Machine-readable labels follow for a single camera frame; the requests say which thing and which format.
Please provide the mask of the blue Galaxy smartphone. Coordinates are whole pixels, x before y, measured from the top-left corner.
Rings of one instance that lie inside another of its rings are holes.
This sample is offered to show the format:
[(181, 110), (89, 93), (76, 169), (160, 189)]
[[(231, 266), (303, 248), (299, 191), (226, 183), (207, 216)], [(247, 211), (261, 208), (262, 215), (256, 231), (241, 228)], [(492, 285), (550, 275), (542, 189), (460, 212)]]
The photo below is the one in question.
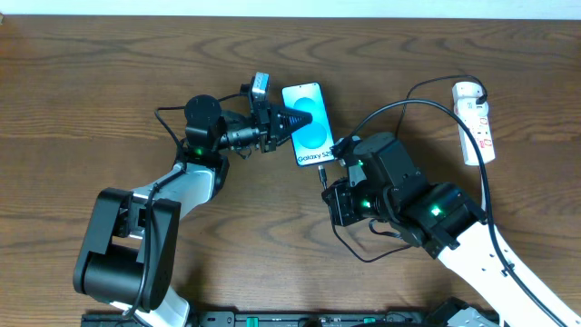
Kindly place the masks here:
[(335, 142), (320, 85), (287, 86), (281, 95), (287, 108), (312, 115), (312, 122), (291, 136), (297, 165), (306, 167), (334, 161), (330, 148)]

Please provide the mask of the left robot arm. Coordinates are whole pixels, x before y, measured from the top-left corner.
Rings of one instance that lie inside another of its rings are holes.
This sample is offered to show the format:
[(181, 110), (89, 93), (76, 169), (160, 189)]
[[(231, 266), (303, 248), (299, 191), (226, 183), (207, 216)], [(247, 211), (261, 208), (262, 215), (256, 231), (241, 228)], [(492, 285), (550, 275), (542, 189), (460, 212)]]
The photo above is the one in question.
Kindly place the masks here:
[(171, 171), (129, 191), (99, 192), (74, 267), (76, 292), (144, 326), (186, 325), (191, 305), (171, 286), (179, 224), (223, 187), (230, 167), (223, 150), (272, 152), (312, 121), (266, 99), (248, 101), (244, 116), (210, 95), (194, 96), (181, 108), (185, 136), (174, 141)]

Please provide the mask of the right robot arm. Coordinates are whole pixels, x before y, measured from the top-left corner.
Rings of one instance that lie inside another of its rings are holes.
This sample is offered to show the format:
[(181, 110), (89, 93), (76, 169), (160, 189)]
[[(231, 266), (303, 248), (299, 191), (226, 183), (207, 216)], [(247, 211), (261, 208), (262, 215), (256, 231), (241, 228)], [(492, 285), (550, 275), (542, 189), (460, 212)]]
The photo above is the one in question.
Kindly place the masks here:
[(352, 139), (346, 177), (326, 188), (333, 225), (388, 223), (399, 238), (464, 279), (511, 326), (577, 326), (562, 302), (490, 230), (485, 211), (453, 183), (430, 183), (391, 133)]

